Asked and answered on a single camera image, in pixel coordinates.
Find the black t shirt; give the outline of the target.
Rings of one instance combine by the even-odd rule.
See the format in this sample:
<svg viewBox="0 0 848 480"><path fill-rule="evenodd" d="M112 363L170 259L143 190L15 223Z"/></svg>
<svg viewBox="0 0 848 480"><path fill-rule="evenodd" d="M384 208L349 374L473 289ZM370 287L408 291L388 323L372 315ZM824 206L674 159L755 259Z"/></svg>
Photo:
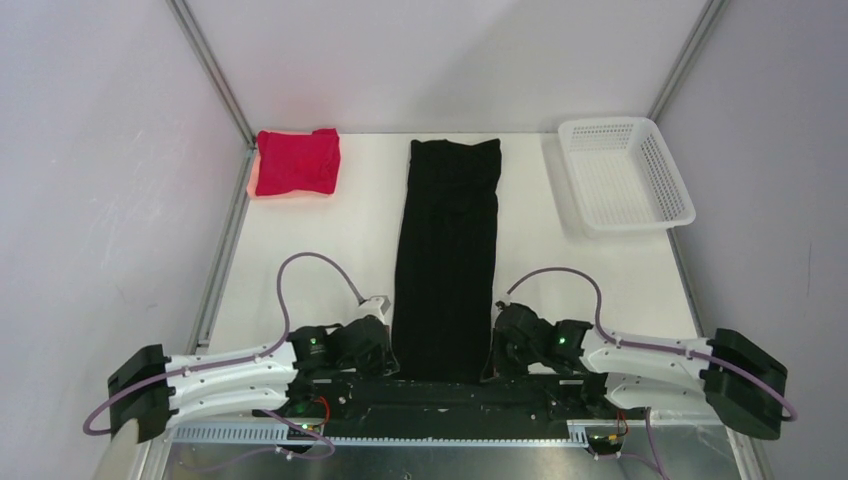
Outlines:
<svg viewBox="0 0 848 480"><path fill-rule="evenodd" d="M405 380L476 383L491 343L501 142L410 144L392 345Z"/></svg>

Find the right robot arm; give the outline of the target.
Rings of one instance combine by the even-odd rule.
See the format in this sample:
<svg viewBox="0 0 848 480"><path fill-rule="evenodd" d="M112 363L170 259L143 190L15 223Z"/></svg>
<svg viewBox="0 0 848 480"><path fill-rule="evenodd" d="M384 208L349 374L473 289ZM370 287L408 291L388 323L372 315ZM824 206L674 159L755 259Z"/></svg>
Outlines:
<svg viewBox="0 0 848 480"><path fill-rule="evenodd" d="M602 335L587 321L550 323L519 303L498 302L488 369L522 377L539 364L578 378L581 404L598 418L613 410L714 414L728 428L760 440L780 438L787 408L787 368L741 333L660 339Z"/></svg>

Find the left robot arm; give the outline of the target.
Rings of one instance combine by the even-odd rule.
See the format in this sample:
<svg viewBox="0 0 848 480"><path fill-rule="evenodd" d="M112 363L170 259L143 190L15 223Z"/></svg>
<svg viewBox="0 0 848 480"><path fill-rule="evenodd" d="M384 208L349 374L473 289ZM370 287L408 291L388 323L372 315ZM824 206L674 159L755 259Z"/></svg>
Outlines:
<svg viewBox="0 0 848 480"><path fill-rule="evenodd" d="M97 411L108 415L110 436L135 422L138 442L184 422L246 411L328 420L318 383L398 369L389 326L369 314L345 325L298 328L279 345L224 354L167 356L159 344L145 346L110 376L109 398Z"/></svg>

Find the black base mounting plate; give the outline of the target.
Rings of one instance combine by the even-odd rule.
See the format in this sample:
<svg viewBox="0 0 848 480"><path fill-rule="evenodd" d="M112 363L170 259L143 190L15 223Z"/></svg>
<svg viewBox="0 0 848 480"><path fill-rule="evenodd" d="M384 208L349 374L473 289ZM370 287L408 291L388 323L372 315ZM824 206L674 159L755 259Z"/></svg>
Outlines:
<svg viewBox="0 0 848 480"><path fill-rule="evenodd" d="M327 436L393 440L553 440L569 423L641 420L615 407L586 375L530 374L479 383L362 377L298 380L276 414L316 420Z"/></svg>

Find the white plastic basket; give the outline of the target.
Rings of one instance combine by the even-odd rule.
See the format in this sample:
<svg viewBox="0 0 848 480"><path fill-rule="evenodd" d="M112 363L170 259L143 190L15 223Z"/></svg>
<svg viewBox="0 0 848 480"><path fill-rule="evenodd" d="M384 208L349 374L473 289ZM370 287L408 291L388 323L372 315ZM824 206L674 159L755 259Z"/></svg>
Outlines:
<svg viewBox="0 0 848 480"><path fill-rule="evenodd" d="M695 207L654 121L632 116L570 120L557 135L587 236L666 232L694 222Z"/></svg>

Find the folded peach t shirt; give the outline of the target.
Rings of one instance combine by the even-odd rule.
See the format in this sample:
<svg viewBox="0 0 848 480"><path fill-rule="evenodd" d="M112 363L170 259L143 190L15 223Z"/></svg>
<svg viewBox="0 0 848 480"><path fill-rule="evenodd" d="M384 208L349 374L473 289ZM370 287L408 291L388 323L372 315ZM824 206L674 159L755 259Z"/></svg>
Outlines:
<svg viewBox="0 0 848 480"><path fill-rule="evenodd" d="M260 195L258 193L258 184L260 179L260 170L261 170L261 161L262 157L259 153L256 153L252 160L251 169L249 173L249 177L247 180L247 184L245 187L245 191L247 196L251 200L276 200L276 199L284 199L284 198L299 198L299 197L320 197L320 193L306 191L306 190L294 190L287 193L273 194L273 195Z"/></svg>

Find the folded red t shirt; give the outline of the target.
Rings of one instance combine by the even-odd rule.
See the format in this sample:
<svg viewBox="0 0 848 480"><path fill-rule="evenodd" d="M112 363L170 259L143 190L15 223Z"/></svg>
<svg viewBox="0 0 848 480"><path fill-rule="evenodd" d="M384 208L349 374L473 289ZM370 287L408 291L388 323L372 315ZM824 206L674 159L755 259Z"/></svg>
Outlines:
<svg viewBox="0 0 848 480"><path fill-rule="evenodd" d="M341 164L340 137L332 128L310 133L260 131L262 157L258 193L273 195L306 190L335 193Z"/></svg>

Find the aluminium front rail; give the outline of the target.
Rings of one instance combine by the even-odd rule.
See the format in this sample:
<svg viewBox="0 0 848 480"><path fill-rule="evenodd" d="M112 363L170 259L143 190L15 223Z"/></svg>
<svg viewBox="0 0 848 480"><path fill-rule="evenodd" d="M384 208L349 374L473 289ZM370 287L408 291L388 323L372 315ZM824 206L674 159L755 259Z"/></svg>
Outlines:
<svg viewBox="0 0 848 480"><path fill-rule="evenodd" d="M757 479L711 416L597 411L576 380L323 383L300 428L253 413L195 421L151 448L145 479ZM307 434L306 427L315 427Z"/></svg>

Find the aluminium frame post left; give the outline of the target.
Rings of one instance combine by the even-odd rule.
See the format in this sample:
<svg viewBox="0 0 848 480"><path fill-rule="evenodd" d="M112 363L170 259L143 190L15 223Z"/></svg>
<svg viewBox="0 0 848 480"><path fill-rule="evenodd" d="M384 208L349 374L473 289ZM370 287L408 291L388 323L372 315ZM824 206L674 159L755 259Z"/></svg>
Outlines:
<svg viewBox="0 0 848 480"><path fill-rule="evenodd" d="M254 146L256 140L253 128L250 126L234 90L226 78L224 69L218 62L190 2L186 0L167 0L166 4L172 11L177 25L183 32L189 47L194 52L213 90L221 100L224 110L232 120L239 136L248 146Z"/></svg>

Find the aluminium frame post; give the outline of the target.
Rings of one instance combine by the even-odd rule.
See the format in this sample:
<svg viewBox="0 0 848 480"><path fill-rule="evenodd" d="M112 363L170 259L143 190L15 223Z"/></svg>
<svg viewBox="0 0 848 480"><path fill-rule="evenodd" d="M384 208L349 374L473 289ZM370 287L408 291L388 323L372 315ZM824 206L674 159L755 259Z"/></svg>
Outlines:
<svg viewBox="0 0 848 480"><path fill-rule="evenodd" d="M652 103L647 115L650 120L655 123L660 122L694 68L729 5L729 0L709 0L704 3Z"/></svg>
<svg viewBox="0 0 848 480"><path fill-rule="evenodd" d="M253 128L250 126L234 90L226 78L224 69L218 62L190 2L186 0L167 0L166 4L172 11L177 25L183 32L189 47L194 52L213 90L221 100L224 110L232 120L239 136L248 146L254 146L256 140Z"/></svg>

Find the aluminium frame post right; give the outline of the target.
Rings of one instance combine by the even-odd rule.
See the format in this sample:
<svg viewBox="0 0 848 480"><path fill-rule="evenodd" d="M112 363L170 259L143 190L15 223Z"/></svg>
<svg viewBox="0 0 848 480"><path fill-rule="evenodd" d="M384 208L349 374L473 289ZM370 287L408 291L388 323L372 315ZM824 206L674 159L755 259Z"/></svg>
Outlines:
<svg viewBox="0 0 848 480"><path fill-rule="evenodd" d="M729 5L729 0L709 0L704 3L652 103L647 115L650 120L655 123L660 122L694 68Z"/></svg>

